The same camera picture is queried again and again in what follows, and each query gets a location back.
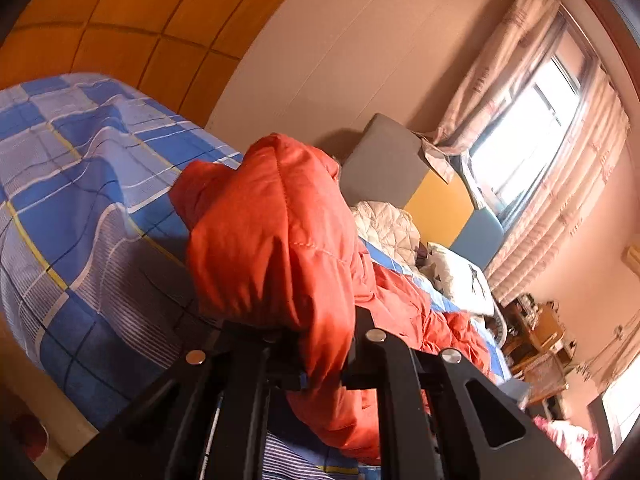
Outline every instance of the yellow headboard panel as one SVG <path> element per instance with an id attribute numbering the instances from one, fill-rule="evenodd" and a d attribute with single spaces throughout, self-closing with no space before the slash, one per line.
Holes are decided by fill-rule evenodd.
<path id="1" fill-rule="evenodd" d="M 422 243 L 449 247 L 474 211 L 465 183 L 458 174 L 450 184 L 428 171 L 403 209 L 411 213 Z"/>

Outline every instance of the red object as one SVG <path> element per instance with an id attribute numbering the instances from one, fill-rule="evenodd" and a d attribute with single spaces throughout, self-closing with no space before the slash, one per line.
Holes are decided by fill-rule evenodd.
<path id="1" fill-rule="evenodd" d="M 49 441 L 47 430 L 31 413 L 24 413 L 12 420 L 9 424 L 9 431 L 32 462 L 47 449 Z"/>
<path id="2" fill-rule="evenodd" d="M 354 306 L 427 352 L 458 348 L 488 374 L 489 354 L 467 314 L 430 309 L 428 294 L 374 264 L 321 150 L 271 134 L 232 170 L 192 162 L 169 193 L 191 231 L 187 264 L 203 314 L 303 334 L 311 388 L 289 394 L 300 420 L 345 455 L 380 457 L 375 392 L 340 386 Z"/>

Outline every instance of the white quilted blanket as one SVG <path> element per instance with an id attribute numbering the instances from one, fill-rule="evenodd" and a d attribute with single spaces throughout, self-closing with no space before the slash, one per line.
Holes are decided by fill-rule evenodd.
<path id="1" fill-rule="evenodd" d="M 351 208 L 358 234 L 396 262 L 417 271 L 420 233 L 411 215 L 388 202 L 358 202 Z"/>

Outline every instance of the pink cloth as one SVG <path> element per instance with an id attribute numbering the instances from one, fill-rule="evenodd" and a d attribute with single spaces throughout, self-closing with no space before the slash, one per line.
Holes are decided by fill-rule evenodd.
<path id="1" fill-rule="evenodd" d="M 595 475 L 591 470 L 589 455 L 598 441 L 597 435 L 580 426 L 572 426 L 565 420 L 549 421 L 537 416 L 533 422 L 571 459 L 584 480 L 593 480 Z"/>

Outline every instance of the headboard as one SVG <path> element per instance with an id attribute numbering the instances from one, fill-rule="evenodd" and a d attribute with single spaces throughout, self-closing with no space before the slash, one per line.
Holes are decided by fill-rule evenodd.
<path id="1" fill-rule="evenodd" d="M 465 180 L 446 184 L 421 155 L 420 139 L 376 114 L 342 165 L 340 190 L 347 204 L 389 202 L 411 213 L 424 243 L 436 242 L 484 269 L 504 231 L 487 207 L 475 209 Z"/>

